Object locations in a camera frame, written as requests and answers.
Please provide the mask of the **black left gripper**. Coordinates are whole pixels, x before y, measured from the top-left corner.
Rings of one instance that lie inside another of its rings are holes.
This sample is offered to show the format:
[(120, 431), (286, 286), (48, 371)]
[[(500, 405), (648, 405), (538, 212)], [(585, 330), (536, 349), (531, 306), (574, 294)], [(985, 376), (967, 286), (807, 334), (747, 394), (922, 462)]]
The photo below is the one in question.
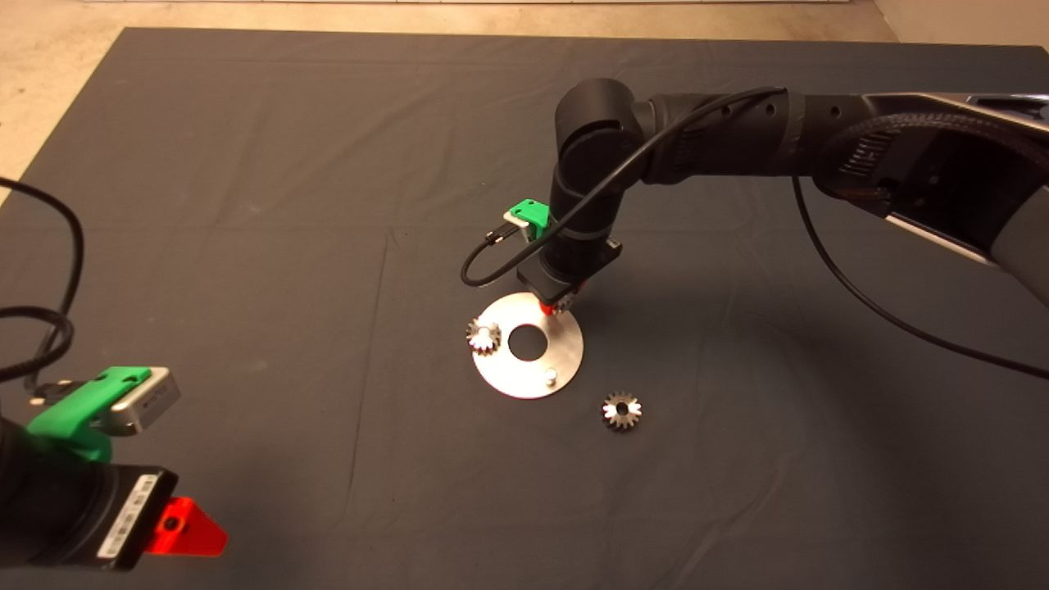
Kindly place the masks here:
[(2, 477), (2, 567), (128, 571), (152, 554), (218, 557), (229, 535), (160, 466)]

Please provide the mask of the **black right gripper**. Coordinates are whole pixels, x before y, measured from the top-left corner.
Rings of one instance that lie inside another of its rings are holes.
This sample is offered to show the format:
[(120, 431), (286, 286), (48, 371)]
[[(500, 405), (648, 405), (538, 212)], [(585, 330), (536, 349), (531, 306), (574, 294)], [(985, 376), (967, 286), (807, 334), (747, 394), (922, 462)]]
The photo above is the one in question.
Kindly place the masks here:
[(579, 294), (584, 285), (622, 253), (622, 243), (556, 238), (545, 243), (516, 267), (516, 278), (539, 299), (545, 317), (555, 315), (555, 305)]

